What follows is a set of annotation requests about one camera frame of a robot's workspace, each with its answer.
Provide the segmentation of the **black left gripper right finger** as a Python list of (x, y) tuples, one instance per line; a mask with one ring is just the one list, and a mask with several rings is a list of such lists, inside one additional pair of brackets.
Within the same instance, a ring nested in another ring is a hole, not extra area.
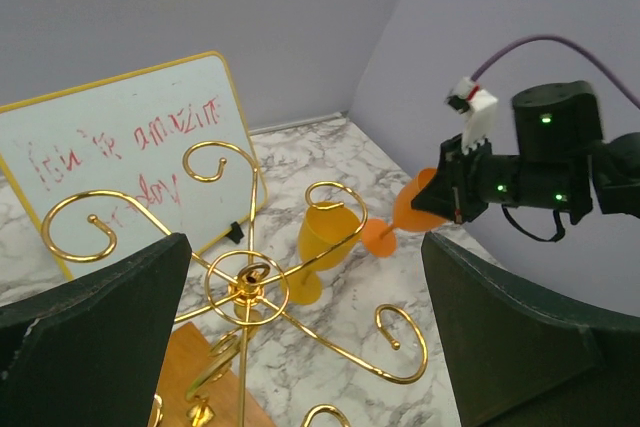
[(464, 426), (636, 426), (639, 320), (425, 235), (425, 279)]

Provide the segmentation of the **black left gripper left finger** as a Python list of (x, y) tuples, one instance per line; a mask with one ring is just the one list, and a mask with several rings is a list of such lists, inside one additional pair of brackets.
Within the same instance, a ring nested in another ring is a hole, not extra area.
[(174, 233), (3, 306), (2, 425), (147, 425), (190, 259)]

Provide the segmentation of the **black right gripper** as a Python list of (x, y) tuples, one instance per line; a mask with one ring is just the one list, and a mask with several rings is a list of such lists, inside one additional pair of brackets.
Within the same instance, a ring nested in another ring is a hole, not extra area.
[(411, 207), (454, 223), (475, 220), (490, 204), (566, 213), (575, 225), (593, 209), (587, 161), (534, 162), (499, 155), (491, 144), (464, 154), (462, 135), (440, 145), (436, 173)]

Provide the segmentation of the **orange plastic wine glass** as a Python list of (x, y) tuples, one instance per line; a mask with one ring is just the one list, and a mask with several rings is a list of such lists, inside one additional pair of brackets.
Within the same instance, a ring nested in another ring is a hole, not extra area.
[(361, 241), (370, 254), (379, 258), (391, 256), (397, 248), (396, 230), (425, 233), (447, 222), (443, 217), (416, 210), (411, 206), (412, 200), (435, 175), (435, 168), (423, 169), (402, 188), (395, 199), (390, 223), (378, 218), (367, 220), (362, 230)]

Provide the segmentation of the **yellow plastic wine glass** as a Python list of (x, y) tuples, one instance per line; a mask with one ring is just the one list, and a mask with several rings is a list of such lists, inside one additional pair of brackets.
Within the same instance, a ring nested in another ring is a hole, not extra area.
[[(298, 235), (300, 260), (306, 262), (313, 259), (354, 233), (359, 225), (359, 218), (344, 205), (328, 210), (309, 207)], [(323, 284), (317, 273), (341, 263), (358, 240), (359, 235), (356, 235), (323, 258), (288, 276), (290, 301), (299, 305), (310, 305), (318, 301)]]

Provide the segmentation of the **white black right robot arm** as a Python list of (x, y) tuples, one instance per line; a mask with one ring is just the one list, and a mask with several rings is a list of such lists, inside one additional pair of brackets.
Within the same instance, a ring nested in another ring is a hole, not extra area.
[(577, 224), (604, 214), (639, 214), (639, 135), (606, 142), (599, 105), (585, 81), (528, 88), (511, 100), (518, 152), (499, 155), (486, 136), (462, 132), (441, 144), (434, 178), (412, 208), (457, 224), (489, 206), (568, 214)]

